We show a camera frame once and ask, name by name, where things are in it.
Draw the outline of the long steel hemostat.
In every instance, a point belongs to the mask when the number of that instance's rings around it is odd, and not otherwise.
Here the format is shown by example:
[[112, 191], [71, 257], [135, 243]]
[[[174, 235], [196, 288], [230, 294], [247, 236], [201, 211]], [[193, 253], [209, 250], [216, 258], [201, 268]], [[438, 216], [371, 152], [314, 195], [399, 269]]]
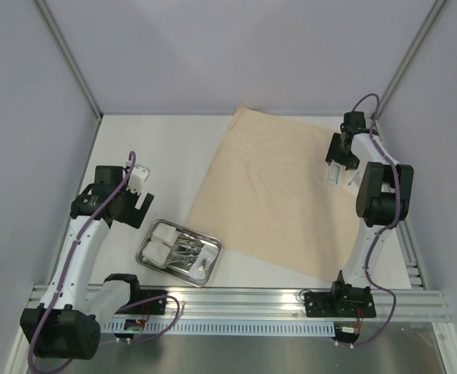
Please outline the long steel hemostat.
[[203, 245], [202, 241], [191, 235], [180, 233], [177, 242], [182, 246], [201, 246]]

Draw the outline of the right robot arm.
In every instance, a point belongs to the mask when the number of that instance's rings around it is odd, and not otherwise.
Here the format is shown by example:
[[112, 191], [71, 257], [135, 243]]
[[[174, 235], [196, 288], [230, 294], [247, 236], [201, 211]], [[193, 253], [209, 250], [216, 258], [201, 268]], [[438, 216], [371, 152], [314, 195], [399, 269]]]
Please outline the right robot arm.
[[330, 168], [357, 171], [361, 177], [355, 205], [360, 227], [350, 258], [332, 283], [329, 297], [332, 311], [346, 316], [373, 303], [371, 270], [386, 239], [406, 219], [414, 170], [388, 154], [378, 134], [367, 127], [365, 114], [356, 110], [343, 116], [325, 162]]

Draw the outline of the steel hemostat forceps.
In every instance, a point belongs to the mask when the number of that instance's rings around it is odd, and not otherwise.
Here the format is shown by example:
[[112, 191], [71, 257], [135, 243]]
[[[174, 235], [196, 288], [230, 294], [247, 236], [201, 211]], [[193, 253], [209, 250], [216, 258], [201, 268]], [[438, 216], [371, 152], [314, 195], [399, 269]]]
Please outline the steel hemostat forceps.
[[175, 247], [172, 248], [171, 252], [173, 251], [198, 251], [199, 254], [202, 250], [202, 246], [182, 246], [182, 245], [176, 245]]
[[173, 251], [166, 260], [167, 266], [183, 266], [189, 269], [197, 260], [199, 255], [198, 251]]

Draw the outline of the white gauze pad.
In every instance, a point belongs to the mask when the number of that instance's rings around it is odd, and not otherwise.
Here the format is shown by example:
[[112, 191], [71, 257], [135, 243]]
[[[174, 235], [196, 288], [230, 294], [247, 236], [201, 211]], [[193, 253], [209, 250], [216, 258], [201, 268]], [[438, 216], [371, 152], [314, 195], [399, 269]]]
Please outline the white gauze pad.
[[159, 223], [152, 233], [152, 239], [160, 241], [165, 245], [172, 246], [178, 239], [179, 232], [173, 226]]
[[142, 250], [143, 259], [158, 267], [166, 265], [169, 255], [170, 247], [162, 242], [150, 241]]

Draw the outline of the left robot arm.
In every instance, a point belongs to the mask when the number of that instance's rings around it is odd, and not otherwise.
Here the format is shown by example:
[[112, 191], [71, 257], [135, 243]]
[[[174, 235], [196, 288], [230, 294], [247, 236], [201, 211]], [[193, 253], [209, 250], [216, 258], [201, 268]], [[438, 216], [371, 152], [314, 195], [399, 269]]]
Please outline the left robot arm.
[[94, 295], [87, 294], [97, 254], [114, 222], [140, 228], [154, 199], [141, 194], [149, 169], [128, 162], [124, 167], [98, 166], [94, 181], [71, 204], [69, 229], [57, 269], [44, 296], [26, 308], [20, 326], [30, 343], [30, 358], [92, 358], [100, 328], [122, 309], [142, 303], [133, 274], [114, 273]]

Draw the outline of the stainless steel tray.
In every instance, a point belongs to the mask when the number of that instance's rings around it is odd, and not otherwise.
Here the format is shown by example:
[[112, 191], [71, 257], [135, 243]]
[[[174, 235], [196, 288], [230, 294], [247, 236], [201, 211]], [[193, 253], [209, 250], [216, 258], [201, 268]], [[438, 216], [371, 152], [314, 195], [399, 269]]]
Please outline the stainless steel tray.
[[201, 288], [208, 283], [221, 249], [217, 238], [159, 219], [150, 226], [135, 259], [142, 266]]

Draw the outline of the green white suture packet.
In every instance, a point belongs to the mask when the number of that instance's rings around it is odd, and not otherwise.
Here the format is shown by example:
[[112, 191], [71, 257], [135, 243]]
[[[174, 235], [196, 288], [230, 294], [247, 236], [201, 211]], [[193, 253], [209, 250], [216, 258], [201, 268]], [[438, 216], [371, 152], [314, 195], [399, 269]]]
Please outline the green white suture packet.
[[345, 167], [336, 162], [331, 162], [325, 173], [325, 184], [340, 188], [343, 186], [343, 175], [346, 171]]

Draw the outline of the clear blister packet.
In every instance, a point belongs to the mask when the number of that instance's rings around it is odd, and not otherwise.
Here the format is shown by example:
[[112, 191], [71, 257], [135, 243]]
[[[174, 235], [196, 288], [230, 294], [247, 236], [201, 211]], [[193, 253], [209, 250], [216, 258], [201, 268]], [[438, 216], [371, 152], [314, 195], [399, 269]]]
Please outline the clear blister packet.
[[204, 245], [193, 263], [188, 274], [196, 281], [206, 280], [209, 276], [210, 268], [218, 256], [218, 249], [211, 245]]

